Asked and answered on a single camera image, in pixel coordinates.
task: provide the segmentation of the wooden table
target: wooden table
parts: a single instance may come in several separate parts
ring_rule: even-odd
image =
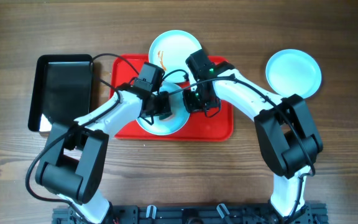
[[[192,33],[268,90],[264,68],[274,52],[300,49],[317,60],[323,84],[307,103],[324,151],[305,198],[327,203],[331,223],[358,223],[358,1],[6,2],[0,0],[0,223],[50,223],[58,206],[24,187],[46,140],[27,129],[38,57],[147,53],[171,29]],[[104,79],[113,60],[101,61]],[[108,93],[101,85],[96,102]],[[111,140],[100,189],[115,205],[247,203],[266,202],[272,184],[254,124],[236,110],[225,142]]]

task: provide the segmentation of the black tray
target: black tray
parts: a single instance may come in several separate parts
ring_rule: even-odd
[[[92,76],[87,54],[43,55],[37,61],[28,127],[50,131],[52,123],[90,112]]]

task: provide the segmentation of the plate rim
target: plate rim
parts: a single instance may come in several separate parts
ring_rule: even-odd
[[[269,78],[270,77],[270,68],[271,68],[272,64],[274,63],[274,61],[276,59],[278,59],[280,56],[282,56],[284,54],[294,54],[298,57],[303,57],[303,58],[307,59],[308,62],[311,62],[311,65],[316,70],[317,77],[315,78],[312,87],[308,91],[306,91],[304,94],[302,94],[301,97],[306,99],[306,98],[313,96],[319,90],[319,88],[321,86],[323,74],[321,73],[321,69],[320,69],[320,66],[318,65],[317,61],[308,53],[306,53],[302,50],[298,50],[298,49],[280,50],[280,51],[274,53],[269,58],[268,62],[266,63],[265,76],[266,76],[267,82],[270,85],[270,87],[279,95],[284,96],[284,97],[289,97],[286,94],[284,94],[282,91],[278,90],[276,88],[276,86],[272,84],[272,82],[270,81],[270,78]]]

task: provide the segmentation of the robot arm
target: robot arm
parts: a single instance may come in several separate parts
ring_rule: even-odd
[[[112,138],[127,123],[130,123],[131,121],[134,121],[139,117],[142,111],[142,100],[135,94],[130,93],[128,91],[118,91],[118,93],[121,96],[120,103],[117,104],[117,106],[113,110],[99,118],[96,123],[92,123],[90,125],[85,126],[86,129],[89,129],[91,131],[101,130],[103,133],[108,134],[109,137]],[[75,119],[75,121],[78,122],[78,125],[82,125],[112,107],[117,100],[118,97],[116,93],[110,100],[105,102],[98,109],[94,110],[92,113]],[[71,197],[69,197],[63,194],[63,192],[60,192],[58,196],[62,199],[73,202],[73,206],[75,206],[91,223],[102,223],[110,209],[110,203],[107,199],[103,197],[100,190],[97,190],[92,195],[90,200],[73,200],[71,197],[74,195],[70,195]]]
[[[234,105],[253,120],[262,157],[274,173],[273,194],[270,198],[272,207],[280,217],[289,216],[298,191],[301,189],[300,203],[296,209],[300,210],[305,203],[303,200],[305,185],[299,179],[302,174],[310,171],[310,166],[307,165],[299,142],[292,131],[283,133],[281,129],[281,125],[284,124],[283,118],[273,105],[239,82],[254,87],[277,105],[282,114],[285,114],[293,123],[307,154],[314,163],[317,154],[323,150],[323,143],[305,101],[298,95],[284,98],[266,91],[244,78],[234,66],[227,62],[219,65],[213,64],[203,50],[191,54],[186,64],[193,74],[191,81],[225,79],[215,80],[212,83],[205,82],[197,85],[197,88],[193,88],[192,91],[184,92],[183,96],[188,105],[194,105],[195,101],[200,101],[198,106],[203,107],[201,109],[187,106],[189,112],[208,110],[216,106],[213,102],[216,102],[215,98],[219,98]]]

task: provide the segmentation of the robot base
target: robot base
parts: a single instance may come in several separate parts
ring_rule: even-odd
[[[271,224],[280,223],[269,203],[227,206],[228,217],[221,218],[216,207],[148,207],[113,206],[110,220],[113,224]],[[327,208],[323,203],[308,203],[291,224],[328,224]],[[71,208],[53,209],[52,224],[86,224]]]

